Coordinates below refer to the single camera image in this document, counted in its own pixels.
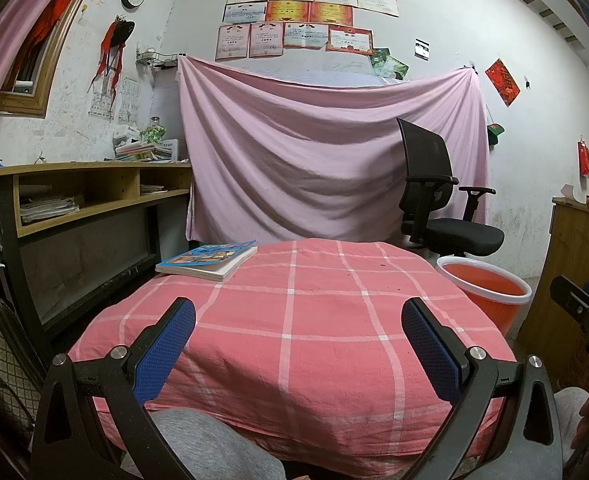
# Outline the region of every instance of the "wooden desk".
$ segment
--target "wooden desk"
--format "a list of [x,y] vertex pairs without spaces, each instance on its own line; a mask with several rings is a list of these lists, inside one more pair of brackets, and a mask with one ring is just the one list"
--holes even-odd
[[[47,367],[53,356],[52,342],[82,316],[112,294],[142,276],[152,275],[161,261],[156,206],[171,197],[190,193],[189,164],[149,162],[71,162],[0,168],[0,261],[8,281],[9,300],[15,306],[37,353]],[[140,184],[157,184],[165,190],[140,194]],[[29,224],[19,212],[23,186],[48,186],[52,194],[79,197],[80,210]],[[73,302],[52,317],[41,319],[34,304],[21,258],[21,247],[134,208],[144,208],[148,249],[145,258]]]
[[581,329],[550,298],[556,276],[564,275],[578,286],[589,280],[589,210],[565,198],[553,198],[553,203],[548,254],[517,342],[543,359],[559,385],[589,389],[589,355]]

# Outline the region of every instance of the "pink bedsheet hanging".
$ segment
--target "pink bedsheet hanging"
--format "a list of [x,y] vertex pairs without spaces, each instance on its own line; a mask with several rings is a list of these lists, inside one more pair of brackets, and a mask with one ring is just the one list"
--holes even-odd
[[[485,106],[472,69],[376,88],[326,88],[179,60],[194,171],[189,239],[388,239],[401,226],[405,176],[397,117],[444,137],[462,186],[489,184]],[[461,218],[466,198],[453,191],[438,216]],[[475,220],[485,218],[482,202]]]

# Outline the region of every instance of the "window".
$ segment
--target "window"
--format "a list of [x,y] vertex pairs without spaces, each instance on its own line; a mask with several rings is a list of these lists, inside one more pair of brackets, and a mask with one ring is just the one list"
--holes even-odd
[[0,92],[0,113],[44,118],[54,70],[83,0],[51,0],[21,46]]

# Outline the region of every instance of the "white wall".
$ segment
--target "white wall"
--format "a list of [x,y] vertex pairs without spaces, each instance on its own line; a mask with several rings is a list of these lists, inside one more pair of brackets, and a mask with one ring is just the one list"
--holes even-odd
[[[136,23],[124,50],[122,77],[139,79],[139,126],[150,117],[152,74],[135,64],[137,43],[159,48],[174,0],[145,0],[127,10],[121,0],[84,0],[66,37],[56,68],[45,119],[0,116],[0,158],[4,165],[32,164],[41,151],[48,162],[103,160],[114,156],[112,132],[118,121],[88,115],[90,82],[97,72],[100,44],[116,15]],[[116,111],[120,98],[116,102]]]
[[[212,60],[226,0],[176,0],[162,42],[164,52]],[[494,121],[506,132],[491,155],[491,223],[506,232],[489,260],[520,276],[540,274],[547,251],[551,198],[565,183],[581,191],[577,141],[589,143],[589,78],[585,65],[520,0],[398,0],[400,17],[355,9],[355,27],[371,28],[376,47],[389,47],[411,68],[409,79],[457,69],[474,61]],[[430,61],[414,57],[414,40],[430,43]],[[506,108],[483,73],[497,57],[522,89]],[[279,58],[228,62],[287,77],[309,70],[369,73],[355,54],[288,50]],[[531,89],[525,89],[527,76]],[[180,135],[174,73],[156,80],[152,111]]]

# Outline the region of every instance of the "books stack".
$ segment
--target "books stack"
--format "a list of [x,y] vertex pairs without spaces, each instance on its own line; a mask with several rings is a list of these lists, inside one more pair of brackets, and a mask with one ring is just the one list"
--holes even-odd
[[130,142],[114,149],[116,160],[141,162],[169,162],[172,158],[172,148],[154,142]]
[[257,252],[257,247],[254,246],[255,241],[241,244],[203,245],[160,263],[156,266],[156,271],[223,282]]
[[155,184],[141,184],[139,186],[139,194],[142,196],[158,193],[159,191],[163,191],[163,186],[155,186]]
[[19,208],[21,221],[29,224],[35,220],[63,216],[68,213],[74,213],[79,210],[79,205],[73,198],[42,198],[39,200],[30,199],[29,203],[23,204]]

